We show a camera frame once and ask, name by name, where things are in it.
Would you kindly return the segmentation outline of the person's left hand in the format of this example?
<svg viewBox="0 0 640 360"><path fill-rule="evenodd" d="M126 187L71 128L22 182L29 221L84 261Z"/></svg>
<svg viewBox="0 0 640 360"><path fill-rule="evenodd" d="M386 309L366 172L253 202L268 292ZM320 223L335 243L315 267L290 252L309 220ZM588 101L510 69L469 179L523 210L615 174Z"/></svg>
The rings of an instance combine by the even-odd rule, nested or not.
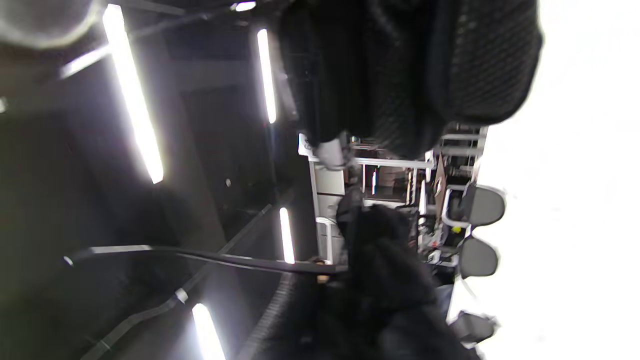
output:
<svg viewBox="0 0 640 360"><path fill-rule="evenodd" d="M384 205L345 210L348 270L284 273L238 360L477 360L447 324L409 221Z"/></svg>

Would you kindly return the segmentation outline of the person's right hand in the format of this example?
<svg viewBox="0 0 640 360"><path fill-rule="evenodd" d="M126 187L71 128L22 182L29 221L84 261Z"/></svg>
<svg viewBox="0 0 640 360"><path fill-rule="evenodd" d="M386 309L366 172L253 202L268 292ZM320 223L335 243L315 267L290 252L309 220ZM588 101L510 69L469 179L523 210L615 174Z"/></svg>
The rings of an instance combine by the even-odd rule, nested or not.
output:
<svg viewBox="0 0 640 360"><path fill-rule="evenodd" d="M449 125L514 116L543 34L537 0L291 0L278 42L313 150L355 136L414 160Z"/></svg>

